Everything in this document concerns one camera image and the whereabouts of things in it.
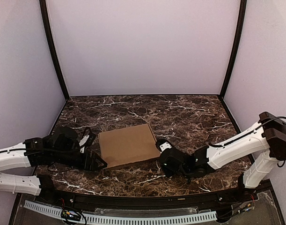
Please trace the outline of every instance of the white robotic arm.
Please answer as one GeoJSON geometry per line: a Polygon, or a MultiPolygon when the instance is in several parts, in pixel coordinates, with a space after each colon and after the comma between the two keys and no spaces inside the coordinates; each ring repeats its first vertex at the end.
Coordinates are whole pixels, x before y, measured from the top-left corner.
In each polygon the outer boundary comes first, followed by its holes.
{"type": "Polygon", "coordinates": [[[268,112],[244,132],[218,144],[209,144],[185,154],[169,141],[160,139],[159,162],[167,177],[181,172],[187,178],[199,178],[236,159],[261,151],[251,168],[239,177],[239,189],[254,189],[279,161],[286,160],[286,123],[268,112]]]}
{"type": "MultiPolygon", "coordinates": [[[[51,165],[54,162],[94,171],[107,166],[97,154],[86,150],[95,139],[95,134],[86,128],[80,142],[77,133],[68,127],[59,127],[53,135],[32,138],[17,145],[0,149],[0,171],[51,165]]],[[[53,190],[53,182],[47,175],[17,176],[0,172],[0,191],[39,195],[42,190],[53,190]]]]}

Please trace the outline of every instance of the white wall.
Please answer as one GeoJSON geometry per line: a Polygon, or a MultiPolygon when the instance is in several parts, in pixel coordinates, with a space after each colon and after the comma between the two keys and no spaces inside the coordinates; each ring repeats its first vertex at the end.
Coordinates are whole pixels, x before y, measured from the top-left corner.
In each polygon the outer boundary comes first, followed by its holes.
{"type": "Polygon", "coordinates": [[[218,94],[239,0],[49,0],[71,96],[218,94]]]}
{"type": "MultiPolygon", "coordinates": [[[[47,135],[64,102],[39,1],[0,0],[0,148],[47,135]]],[[[0,192],[0,225],[8,224],[14,200],[0,192]]]]}
{"type": "MultiPolygon", "coordinates": [[[[225,101],[242,130],[263,111],[286,116],[286,0],[249,0],[225,101]]],[[[286,165],[270,176],[286,220],[286,165]]]]}

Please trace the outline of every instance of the brown cardboard box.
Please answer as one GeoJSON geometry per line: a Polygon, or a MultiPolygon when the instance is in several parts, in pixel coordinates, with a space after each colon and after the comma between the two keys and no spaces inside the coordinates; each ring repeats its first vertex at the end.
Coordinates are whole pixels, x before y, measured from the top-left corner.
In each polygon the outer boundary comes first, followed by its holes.
{"type": "Polygon", "coordinates": [[[149,124],[99,133],[101,157],[107,168],[121,168],[160,156],[149,124]]]}

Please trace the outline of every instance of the marble tabletop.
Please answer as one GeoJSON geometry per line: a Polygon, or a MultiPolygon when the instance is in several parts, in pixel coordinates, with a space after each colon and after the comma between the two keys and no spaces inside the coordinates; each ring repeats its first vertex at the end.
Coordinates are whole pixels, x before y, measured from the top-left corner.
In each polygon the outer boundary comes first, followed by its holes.
{"type": "MultiPolygon", "coordinates": [[[[236,134],[215,95],[140,95],[72,97],[58,126],[68,126],[80,135],[85,127],[95,134],[149,123],[157,138],[170,140],[179,150],[193,153],[208,144],[236,134]]],[[[90,147],[100,154],[98,138],[90,147]]],[[[225,165],[190,183],[182,176],[166,178],[155,161],[116,170],[80,171],[55,164],[38,166],[35,174],[48,174],[59,190],[108,196],[174,196],[234,188],[238,176],[250,167],[248,157],[225,165]]]]}

